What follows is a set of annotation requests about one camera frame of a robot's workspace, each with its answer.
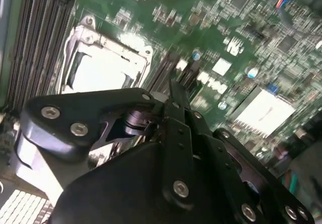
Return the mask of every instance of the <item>capacitor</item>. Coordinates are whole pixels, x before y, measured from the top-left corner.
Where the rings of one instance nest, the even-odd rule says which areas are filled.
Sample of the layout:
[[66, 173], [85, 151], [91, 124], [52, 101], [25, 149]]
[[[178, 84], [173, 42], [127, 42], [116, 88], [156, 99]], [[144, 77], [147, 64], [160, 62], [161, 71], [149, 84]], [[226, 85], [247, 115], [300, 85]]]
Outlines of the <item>capacitor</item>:
[[197, 61], [197, 60], [200, 60], [201, 58], [201, 54], [200, 54], [200, 51], [198, 49], [195, 49], [193, 52], [192, 52], [192, 58]]
[[225, 110], [225, 109], [227, 108], [227, 103], [225, 103], [225, 102], [220, 102], [220, 103], [218, 104], [218, 108], [219, 108], [220, 110]]
[[251, 68], [249, 71], [248, 71], [248, 73], [247, 73], [247, 76], [249, 77], [249, 78], [255, 78], [256, 76], [257, 76], [257, 74], [258, 74], [258, 68], [256, 68], [256, 67], [254, 67], [254, 68]]

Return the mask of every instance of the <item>blue capacitor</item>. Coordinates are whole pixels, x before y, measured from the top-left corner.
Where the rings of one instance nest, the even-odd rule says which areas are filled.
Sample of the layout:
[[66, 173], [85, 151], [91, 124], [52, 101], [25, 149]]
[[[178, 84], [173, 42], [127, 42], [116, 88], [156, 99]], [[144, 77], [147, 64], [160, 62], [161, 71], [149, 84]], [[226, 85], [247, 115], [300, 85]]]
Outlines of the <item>blue capacitor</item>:
[[201, 57], [201, 54], [200, 54], [200, 51], [199, 50], [194, 50], [192, 52], [192, 58], [194, 60], [200, 60], [200, 57]]
[[267, 90], [272, 93], [273, 95], [275, 95], [278, 92], [278, 87], [272, 83], [269, 83], [267, 85]]

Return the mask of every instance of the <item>mounting hole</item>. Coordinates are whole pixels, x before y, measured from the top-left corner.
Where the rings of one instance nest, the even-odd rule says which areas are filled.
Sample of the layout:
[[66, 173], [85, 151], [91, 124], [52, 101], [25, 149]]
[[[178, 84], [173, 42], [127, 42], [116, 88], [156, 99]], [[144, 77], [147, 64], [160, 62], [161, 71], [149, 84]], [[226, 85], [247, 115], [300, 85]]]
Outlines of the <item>mounting hole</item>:
[[178, 147], [183, 150], [185, 148], [185, 146], [182, 143], [178, 143]]
[[87, 18], [86, 18], [86, 23], [87, 23], [88, 25], [92, 25], [92, 23], [93, 23], [93, 19], [92, 19], [91, 17], [87, 17]]

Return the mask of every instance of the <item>silver screw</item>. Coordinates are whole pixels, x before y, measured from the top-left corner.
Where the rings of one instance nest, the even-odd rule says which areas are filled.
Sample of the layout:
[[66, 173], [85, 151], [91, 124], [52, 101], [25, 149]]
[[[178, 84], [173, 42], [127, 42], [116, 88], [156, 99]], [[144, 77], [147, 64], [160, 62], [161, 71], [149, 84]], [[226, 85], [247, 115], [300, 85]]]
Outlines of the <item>silver screw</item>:
[[199, 112], [195, 112], [195, 116], [197, 117], [197, 118], [201, 118], [201, 115], [200, 115], [200, 113]]
[[75, 136], [83, 137], [89, 132], [89, 129], [84, 124], [77, 122], [70, 126], [70, 131]]
[[41, 109], [41, 115], [48, 119], [56, 119], [60, 116], [60, 111], [55, 107], [44, 107]]
[[175, 191], [175, 193], [182, 197], [182, 198], [187, 198], [188, 195], [189, 195], [189, 189], [188, 189], [188, 186], [180, 181], [180, 180], [176, 180], [174, 183], [173, 183], [173, 190]]
[[174, 105], [176, 108], [180, 108], [179, 104], [176, 102], [172, 102], [172, 105]]
[[149, 97], [147, 94], [142, 94], [142, 97], [143, 97], [144, 99], [146, 99], [146, 100], [150, 100], [150, 99], [151, 99], [151, 97]]
[[296, 213], [294, 210], [292, 210], [288, 205], [285, 206], [285, 211], [289, 215], [289, 217], [293, 220], [297, 219]]
[[305, 220], [308, 220], [307, 215], [305, 214], [304, 210], [301, 207], [299, 207], [297, 210], [298, 210], [298, 213], [300, 213], [301, 217], [303, 217]]
[[86, 18], [86, 23], [87, 23], [88, 25], [91, 25], [91, 24], [93, 23], [93, 19], [92, 19], [91, 17], [87, 17], [87, 18]]
[[244, 214], [244, 216], [247, 217], [248, 220], [254, 222], [256, 220], [256, 215], [255, 212], [253, 211], [253, 209], [247, 205], [246, 203], [242, 204], [242, 212]]
[[229, 133], [228, 132], [222, 132], [222, 135], [225, 137], [225, 138], [229, 138]]

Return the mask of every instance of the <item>heatsink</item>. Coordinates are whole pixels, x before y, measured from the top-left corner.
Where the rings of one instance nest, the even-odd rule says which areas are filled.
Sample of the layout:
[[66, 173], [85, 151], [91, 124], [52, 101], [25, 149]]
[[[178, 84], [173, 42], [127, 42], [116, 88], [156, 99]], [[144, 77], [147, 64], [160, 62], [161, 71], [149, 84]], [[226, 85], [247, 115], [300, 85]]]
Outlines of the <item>heatsink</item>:
[[294, 111], [292, 105], [283, 98], [257, 86], [230, 117], [235, 124], [265, 138], [281, 126]]

